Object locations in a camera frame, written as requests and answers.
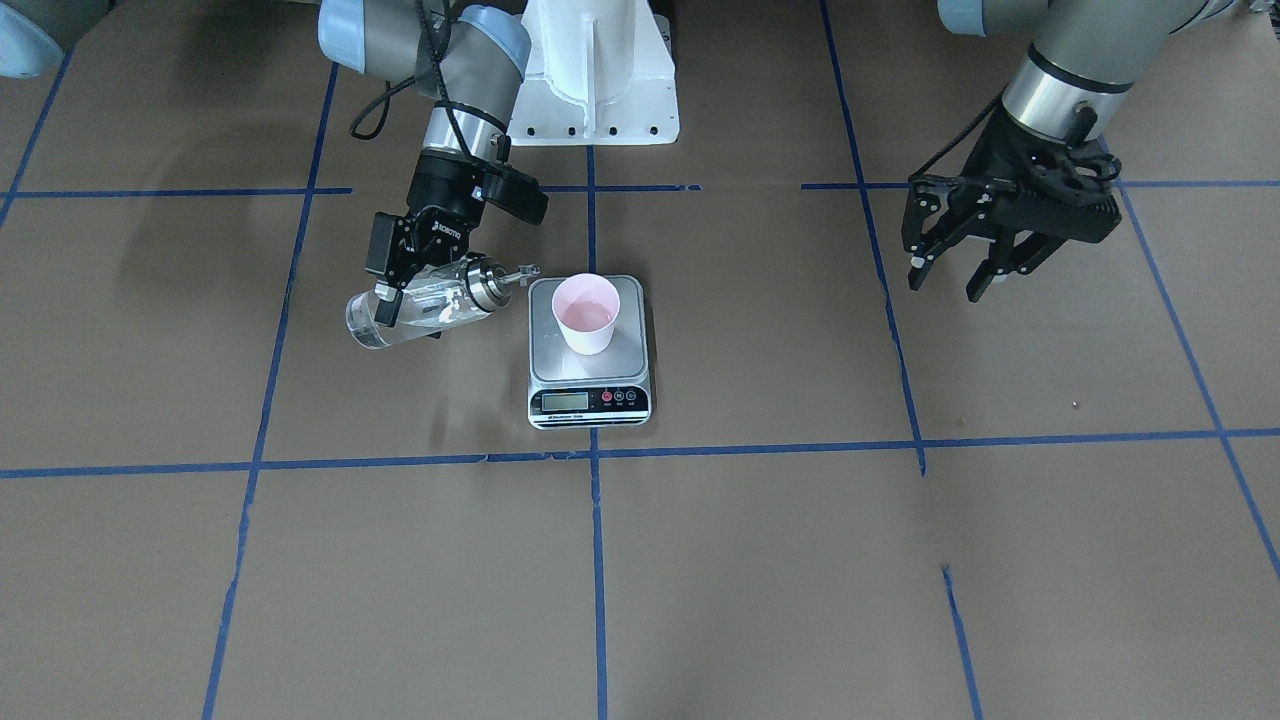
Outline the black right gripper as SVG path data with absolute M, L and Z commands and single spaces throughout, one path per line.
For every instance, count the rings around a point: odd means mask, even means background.
M 397 324 L 404 288 L 422 270 L 460 260 L 468 251 L 470 232 L 485 209 L 484 182 L 497 167 L 457 152 L 424 150 L 419 155 L 407 210 L 372 217 L 365 270 L 378 282 L 375 323 Z

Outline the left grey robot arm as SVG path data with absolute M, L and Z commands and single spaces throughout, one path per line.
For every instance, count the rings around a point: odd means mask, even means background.
M 1028 275 L 1065 243 L 1100 243 L 1123 214 L 1121 161 L 1101 135 L 1167 38 L 1231 8 L 1229 1 L 941 1 L 956 35 L 1028 32 L 1010 82 L 968 131 L 977 141 L 956 176 L 925 161 L 909 177 L 902 247 L 919 290 L 964 240 L 986 258 L 966 283 L 975 302 L 992 283 Z

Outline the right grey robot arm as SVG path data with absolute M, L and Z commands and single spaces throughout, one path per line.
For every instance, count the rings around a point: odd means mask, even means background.
M 538 181 L 508 161 L 529 32 L 494 6 L 323 1 L 317 41 L 330 60 L 384 81 L 378 105 L 406 90 L 433 102 L 404 213 L 374 217 L 365 269 L 375 284 L 348 304 L 352 336 L 383 348 L 506 306 L 535 270 L 509 274 L 468 237 L 489 206 L 532 225 L 547 211 Z

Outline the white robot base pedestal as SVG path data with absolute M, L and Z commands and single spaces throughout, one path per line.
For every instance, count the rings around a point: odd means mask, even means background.
M 532 41 L 509 136 L 516 146 L 677 142 L 669 19 L 649 1 L 530 1 Z

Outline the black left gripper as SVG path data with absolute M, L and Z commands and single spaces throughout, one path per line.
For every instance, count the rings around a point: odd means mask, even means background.
M 1030 231 L 1014 231 L 995 219 L 1001 192 L 1014 191 L 1012 182 L 997 179 L 989 170 L 995 152 L 984 132 L 997 110 L 983 110 L 970 124 L 909 178 L 902 218 L 902 247 L 911 256 L 908 287 L 918 291 L 934 263 L 964 240 L 988 243 L 988 256 L 966 283 L 966 299 L 977 304 L 996 282 L 1010 275 L 1028 275 L 1061 249 L 1061 240 Z M 932 168 L 974 129 L 980 135 L 956 176 L 940 176 Z

